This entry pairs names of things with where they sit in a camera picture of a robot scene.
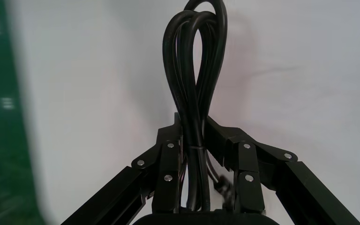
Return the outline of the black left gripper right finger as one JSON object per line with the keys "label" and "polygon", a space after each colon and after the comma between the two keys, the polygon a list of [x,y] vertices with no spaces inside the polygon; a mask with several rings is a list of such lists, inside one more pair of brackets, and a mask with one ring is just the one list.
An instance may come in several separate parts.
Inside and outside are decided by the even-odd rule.
{"label": "black left gripper right finger", "polygon": [[275,192],[296,225],[357,225],[358,219],[330,192],[296,154],[256,141],[238,127],[208,118],[205,144],[234,173],[237,213],[262,213],[262,188]]}

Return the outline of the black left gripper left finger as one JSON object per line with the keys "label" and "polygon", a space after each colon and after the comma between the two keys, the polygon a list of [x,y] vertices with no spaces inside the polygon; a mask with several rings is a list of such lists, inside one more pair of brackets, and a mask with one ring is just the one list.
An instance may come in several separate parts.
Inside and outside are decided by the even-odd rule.
{"label": "black left gripper left finger", "polygon": [[65,225],[128,225],[153,197],[154,213],[179,211],[182,130],[174,124],[158,130],[154,146],[134,159],[65,221]]}

